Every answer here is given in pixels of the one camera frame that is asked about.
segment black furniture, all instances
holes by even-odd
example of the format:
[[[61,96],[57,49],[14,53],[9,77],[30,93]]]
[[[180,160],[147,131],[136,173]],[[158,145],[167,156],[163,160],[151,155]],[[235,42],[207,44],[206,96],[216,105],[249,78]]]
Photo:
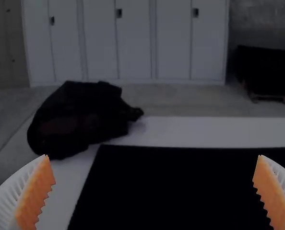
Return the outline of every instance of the black furniture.
[[[285,102],[285,51],[239,46],[236,76],[253,101],[279,99]]]

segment black cloth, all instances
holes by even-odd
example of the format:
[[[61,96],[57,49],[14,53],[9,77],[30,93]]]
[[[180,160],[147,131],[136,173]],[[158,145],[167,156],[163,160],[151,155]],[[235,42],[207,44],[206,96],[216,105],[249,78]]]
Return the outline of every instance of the black cloth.
[[[67,81],[37,110],[27,131],[32,150],[64,159],[88,145],[124,136],[143,115],[122,98],[122,89],[106,82]]]
[[[281,148],[101,146],[68,230],[271,230],[253,188],[258,155],[285,167]]]

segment wooden pallet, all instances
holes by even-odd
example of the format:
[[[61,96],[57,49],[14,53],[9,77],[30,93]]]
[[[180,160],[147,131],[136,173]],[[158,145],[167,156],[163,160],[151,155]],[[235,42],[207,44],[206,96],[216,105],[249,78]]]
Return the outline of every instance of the wooden pallet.
[[[248,96],[251,99],[251,101],[255,104],[259,103],[261,100],[266,101],[280,101],[283,104],[285,104],[285,95],[282,96],[274,96],[274,95],[262,95],[262,94],[256,94],[253,92],[248,92]]]

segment cabinet handle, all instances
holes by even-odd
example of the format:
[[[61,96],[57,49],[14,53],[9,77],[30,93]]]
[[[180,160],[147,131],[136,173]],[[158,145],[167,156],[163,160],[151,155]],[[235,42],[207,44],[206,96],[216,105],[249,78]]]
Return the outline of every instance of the cabinet handle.
[[[122,18],[122,9],[116,9],[116,18]]]
[[[193,8],[192,9],[192,17],[193,18],[199,18],[199,8]]]
[[[55,17],[50,17],[50,24],[55,25]]]

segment black fabric bundle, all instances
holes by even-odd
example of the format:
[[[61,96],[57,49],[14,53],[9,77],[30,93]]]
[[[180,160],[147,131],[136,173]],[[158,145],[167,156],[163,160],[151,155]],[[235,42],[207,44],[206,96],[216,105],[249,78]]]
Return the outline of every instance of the black fabric bundle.
[[[50,95],[27,131],[32,150],[64,159],[100,143],[124,136],[129,122],[143,115],[121,98],[122,89],[106,82],[67,81]]]

